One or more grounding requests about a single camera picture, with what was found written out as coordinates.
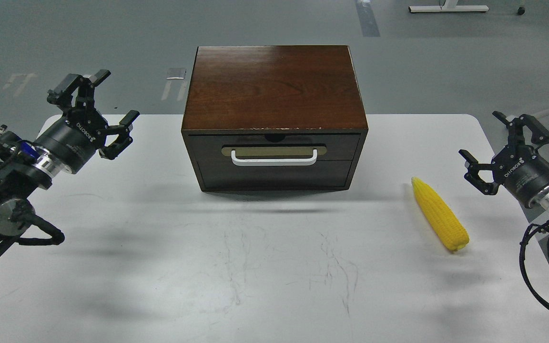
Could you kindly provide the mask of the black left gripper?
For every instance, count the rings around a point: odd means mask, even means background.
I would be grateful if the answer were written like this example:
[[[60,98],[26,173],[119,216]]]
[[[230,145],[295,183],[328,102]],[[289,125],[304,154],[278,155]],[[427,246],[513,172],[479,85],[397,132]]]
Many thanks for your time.
[[[57,106],[63,116],[40,134],[35,143],[59,159],[70,174],[78,173],[96,150],[101,158],[113,160],[133,142],[130,133],[139,111],[128,111],[119,124],[109,126],[94,106],[96,87],[110,75],[109,70],[99,70],[90,77],[68,74],[55,89],[48,91],[47,102]],[[105,146],[110,135],[116,138]]]

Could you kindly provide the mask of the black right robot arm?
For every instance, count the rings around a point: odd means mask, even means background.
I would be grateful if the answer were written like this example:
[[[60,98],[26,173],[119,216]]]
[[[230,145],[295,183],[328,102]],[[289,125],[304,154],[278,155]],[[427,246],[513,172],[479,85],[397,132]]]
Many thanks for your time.
[[[466,161],[465,180],[486,195],[497,194],[499,186],[503,185],[525,208],[540,206],[549,214],[549,162],[539,154],[540,148],[549,144],[549,131],[531,115],[510,119],[500,111],[494,111],[493,115],[506,126],[507,143],[490,163],[480,163],[468,151],[460,150],[459,154]],[[525,266],[527,245],[538,233],[549,235],[549,219],[526,228],[520,242],[519,265],[530,293],[549,310],[549,302],[532,287]],[[549,236],[546,248],[549,259]]]

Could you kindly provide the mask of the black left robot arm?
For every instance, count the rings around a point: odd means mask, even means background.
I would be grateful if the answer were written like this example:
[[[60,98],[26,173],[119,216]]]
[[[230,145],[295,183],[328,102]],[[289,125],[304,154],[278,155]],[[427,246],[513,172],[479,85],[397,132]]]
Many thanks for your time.
[[[60,172],[78,173],[94,154],[113,160],[132,143],[132,123],[139,112],[129,111],[110,125],[94,105],[96,87],[110,73],[68,74],[48,91],[47,102],[62,116],[34,141],[0,126],[0,257],[13,244],[63,243],[63,232],[36,214],[29,196],[36,189],[50,188]]]

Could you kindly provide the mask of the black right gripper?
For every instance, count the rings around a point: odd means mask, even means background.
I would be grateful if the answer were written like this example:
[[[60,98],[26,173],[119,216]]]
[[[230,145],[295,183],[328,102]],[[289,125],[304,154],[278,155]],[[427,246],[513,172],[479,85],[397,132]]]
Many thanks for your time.
[[[501,184],[525,208],[534,208],[549,189],[549,162],[536,150],[549,144],[549,130],[532,115],[522,114],[510,120],[500,111],[493,111],[492,115],[506,126],[507,144],[490,164],[479,163],[470,152],[460,149],[467,170],[464,179],[484,195],[496,195]],[[535,146],[525,145],[525,127]],[[494,182],[483,180],[480,171],[494,172]]]

